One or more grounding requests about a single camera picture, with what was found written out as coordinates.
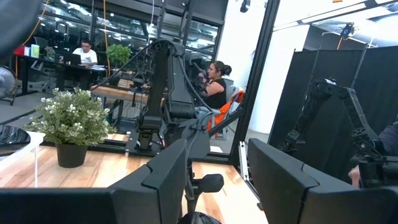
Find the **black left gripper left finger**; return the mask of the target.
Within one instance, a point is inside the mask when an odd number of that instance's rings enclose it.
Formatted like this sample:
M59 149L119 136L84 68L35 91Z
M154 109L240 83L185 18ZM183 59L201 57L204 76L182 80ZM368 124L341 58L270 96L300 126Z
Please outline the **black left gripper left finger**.
M0 224L177 224L186 152L179 139L107 188L0 189Z

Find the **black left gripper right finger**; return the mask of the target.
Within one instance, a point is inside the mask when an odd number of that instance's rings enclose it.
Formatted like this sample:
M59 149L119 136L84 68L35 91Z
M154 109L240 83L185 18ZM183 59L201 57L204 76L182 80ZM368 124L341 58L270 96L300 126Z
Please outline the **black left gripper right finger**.
M269 224L398 224L398 186L356 188L255 138L248 161Z

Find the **orange white chair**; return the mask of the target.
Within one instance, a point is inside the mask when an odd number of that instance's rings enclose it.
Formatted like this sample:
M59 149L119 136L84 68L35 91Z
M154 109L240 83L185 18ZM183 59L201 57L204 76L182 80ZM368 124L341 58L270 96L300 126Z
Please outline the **orange white chair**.
M227 102L219 110L213 110L207 131L211 139L226 140L228 126L243 114L245 91L231 85L226 89Z

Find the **person's hand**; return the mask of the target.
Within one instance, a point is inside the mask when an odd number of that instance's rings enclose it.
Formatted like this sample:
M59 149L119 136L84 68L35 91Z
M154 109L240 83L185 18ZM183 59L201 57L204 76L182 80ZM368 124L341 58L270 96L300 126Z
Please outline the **person's hand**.
M351 179L351 184L353 186L361 188L361 176L360 176L359 166L352 168L348 173L348 176Z

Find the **person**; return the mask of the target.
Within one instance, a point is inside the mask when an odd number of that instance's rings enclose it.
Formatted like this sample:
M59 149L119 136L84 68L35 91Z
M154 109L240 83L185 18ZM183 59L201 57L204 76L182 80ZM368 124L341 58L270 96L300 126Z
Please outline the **person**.
M398 121L387 126L380 134L379 138L385 151L390 156L398 156Z
M213 110L226 104L227 85L223 76L229 76L232 68L221 61L214 61L208 69L208 81L200 95L202 100Z
M79 55L81 64L85 65L97 65L98 58L97 53L91 48L91 42L89 40L82 40L81 46L73 51L73 54Z

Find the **wooden background table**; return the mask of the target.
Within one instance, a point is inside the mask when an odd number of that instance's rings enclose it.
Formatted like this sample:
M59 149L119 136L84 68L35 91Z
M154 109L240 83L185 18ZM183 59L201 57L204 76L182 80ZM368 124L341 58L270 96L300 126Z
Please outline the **wooden background table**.
M97 86L91 87L91 92L94 95L101 97L112 98L115 100L132 101L134 93L128 90L121 90L113 87ZM143 93L136 93L135 101L147 103L149 96Z

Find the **green potted plant black pot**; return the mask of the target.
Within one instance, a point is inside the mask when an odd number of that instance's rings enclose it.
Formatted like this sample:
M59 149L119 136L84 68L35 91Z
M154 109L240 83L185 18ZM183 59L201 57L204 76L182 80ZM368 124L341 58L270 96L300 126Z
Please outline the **green potted plant black pot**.
M109 109L89 90L75 88L70 92L56 88L53 97L42 98L35 110L40 115L30 117L24 127L44 133L44 139L55 144L61 167L83 165L88 148L115 132L106 119Z

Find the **white mesh shelf rack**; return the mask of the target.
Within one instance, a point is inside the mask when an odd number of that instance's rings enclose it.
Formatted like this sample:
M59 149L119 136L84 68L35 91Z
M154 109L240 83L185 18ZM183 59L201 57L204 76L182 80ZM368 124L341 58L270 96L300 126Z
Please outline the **white mesh shelf rack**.
M38 187L38 151L40 149L40 145L44 141L44 133L32 132L28 131L28 135L30 136L30 143L24 146L17 152L11 154L6 157L2 161L0 161L0 172L10 167L12 164L15 164L18 159L27 154L28 152L34 153L34 187Z

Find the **green background plant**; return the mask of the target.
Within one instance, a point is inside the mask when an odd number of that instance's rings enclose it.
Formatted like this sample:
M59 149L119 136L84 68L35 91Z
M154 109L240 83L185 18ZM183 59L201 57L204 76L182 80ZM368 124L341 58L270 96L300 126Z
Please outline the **green background plant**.
M121 44L110 45L106 54L115 67L122 67L131 58L131 49Z

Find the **black partition panel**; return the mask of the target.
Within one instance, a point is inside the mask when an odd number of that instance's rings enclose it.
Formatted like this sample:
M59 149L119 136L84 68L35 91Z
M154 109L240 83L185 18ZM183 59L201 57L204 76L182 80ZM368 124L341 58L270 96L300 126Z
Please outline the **black partition panel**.
M315 80L334 78L355 90L370 127L379 134L398 115L398 47L366 50L319 50L293 54L268 143L279 147L293 129ZM338 97L319 110L294 157L349 182L355 148L351 124Z

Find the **black background desk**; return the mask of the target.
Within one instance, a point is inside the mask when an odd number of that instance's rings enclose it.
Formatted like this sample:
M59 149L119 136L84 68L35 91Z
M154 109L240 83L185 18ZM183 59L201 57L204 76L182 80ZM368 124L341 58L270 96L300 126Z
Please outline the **black background desk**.
M90 81L94 73L108 74L107 69L94 65L67 65L57 55L56 60L45 58L33 58L25 55L13 55L15 58L15 73L21 80L21 92L17 96L24 96L37 93L33 87L40 88L43 92L49 92L58 86L59 82L66 78L78 77L83 89L89 89Z

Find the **black open laptop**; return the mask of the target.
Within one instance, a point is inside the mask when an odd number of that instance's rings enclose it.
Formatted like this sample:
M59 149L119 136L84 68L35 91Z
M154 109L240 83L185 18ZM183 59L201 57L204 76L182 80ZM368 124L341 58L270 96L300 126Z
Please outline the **black open laptop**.
M81 56L79 54L64 53L63 54L63 62L67 65L80 65L81 64Z

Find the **grey floor fan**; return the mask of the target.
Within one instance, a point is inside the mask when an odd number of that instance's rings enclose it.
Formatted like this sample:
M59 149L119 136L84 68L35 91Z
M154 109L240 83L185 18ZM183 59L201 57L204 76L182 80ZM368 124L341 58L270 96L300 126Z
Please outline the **grey floor fan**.
M0 65L0 101L12 106L18 91L17 77L7 66Z

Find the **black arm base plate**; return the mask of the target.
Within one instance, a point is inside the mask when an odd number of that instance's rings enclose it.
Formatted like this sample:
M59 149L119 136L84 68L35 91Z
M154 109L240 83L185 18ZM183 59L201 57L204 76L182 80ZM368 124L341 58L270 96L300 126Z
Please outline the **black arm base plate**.
M139 132L132 130L125 151L135 156L147 156L154 157L161 153L164 149L162 141L153 140L153 136L156 136L152 132Z

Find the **black metal post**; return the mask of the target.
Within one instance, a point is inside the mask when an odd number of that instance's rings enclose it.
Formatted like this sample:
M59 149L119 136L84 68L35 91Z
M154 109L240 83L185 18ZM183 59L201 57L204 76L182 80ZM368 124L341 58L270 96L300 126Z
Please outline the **black metal post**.
M264 13L262 26L259 33L259 38L256 45L251 71L249 73L248 85L246 88L245 99L243 107L240 110L238 124L231 146L231 154L229 162L237 167L239 165L239 142L244 141L249 127L254 103L256 100L257 91L262 77L264 64L269 50L269 44L274 28L274 22L277 17L280 0L268 0L267 7Z

